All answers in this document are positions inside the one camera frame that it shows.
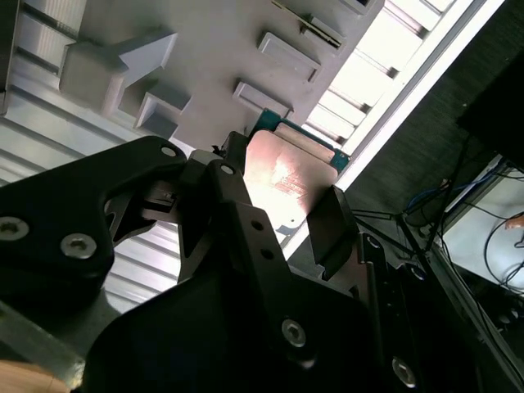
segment bolt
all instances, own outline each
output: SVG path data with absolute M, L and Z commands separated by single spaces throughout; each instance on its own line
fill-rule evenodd
M 282 334 L 286 341 L 296 348 L 301 348 L 305 345 L 304 329 L 298 322 L 292 319 L 286 319 L 282 322 Z
M 227 165 L 221 165 L 220 166 L 220 169 L 225 172 L 226 174 L 234 174 L 235 171 L 233 170 L 233 168 L 229 168 Z
M 374 248 L 380 248 L 380 244 L 371 236 L 367 235 L 366 239 L 368 240 L 368 243 L 371 244 L 371 246 L 373 246 Z
M 162 152 L 169 156 L 169 157 L 175 157 L 177 155 L 177 152 L 173 150 L 171 147 L 162 147 Z
M 0 217 L 0 241 L 13 242 L 29 233 L 29 225 L 17 217 Z
M 408 367 L 401 359 L 394 357 L 391 362 L 391 367 L 393 367 L 393 373 L 404 383 L 408 388 L 413 389 L 417 386 L 415 380 L 415 374 L 411 371 L 411 368 Z
M 71 235 L 62 239 L 60 248 L 65 256 L 77 260 L 86 260 L 95 253 L 97 243 L 92 237 L 83 233 L 71 233 Z

